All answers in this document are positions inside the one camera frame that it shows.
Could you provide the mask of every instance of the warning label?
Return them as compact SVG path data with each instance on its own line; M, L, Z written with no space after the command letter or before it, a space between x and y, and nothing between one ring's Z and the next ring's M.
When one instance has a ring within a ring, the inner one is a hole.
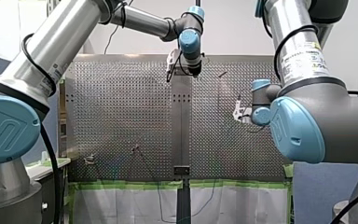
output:
M306 43L296 52L287 54L281 61L286 82L304 77L329 76L319 44Z
M48 74L54 80L54 83L50 83L46 77L43 78L42 81L39 83L39 89L42 90L42 92L46 95L50 95L51 93L51 84L55 85L55 83L58 83L58 81L60 81L63 74L63 69L55 63L50 68L50 70L48 70Z

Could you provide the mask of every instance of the pegboard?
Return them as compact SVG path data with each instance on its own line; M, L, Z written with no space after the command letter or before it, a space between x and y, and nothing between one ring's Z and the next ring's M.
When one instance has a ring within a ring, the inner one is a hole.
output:
M193 81L192 178L284 180L282 165L288 161L275 148L269 128L241 124L232 117L239 95L242 106L251 106L255 79L278 83L271 60L220 56L203 67L208 76Z
M165 57L75 59L66 75L68 149L76 155L72 181L174 178L177 151L172 144L182 135L174 132L175 92L166 82ZM238 94L250 103L252 81L272 77L271 61L261 56L210 56L200 77L191 80L189 141L182 146L191 178L284 180L285 160L269 130L248 133L259 128L232 118ZM132 151L135 147L143 157ZM95 164L86 165L84 158L90 155Z

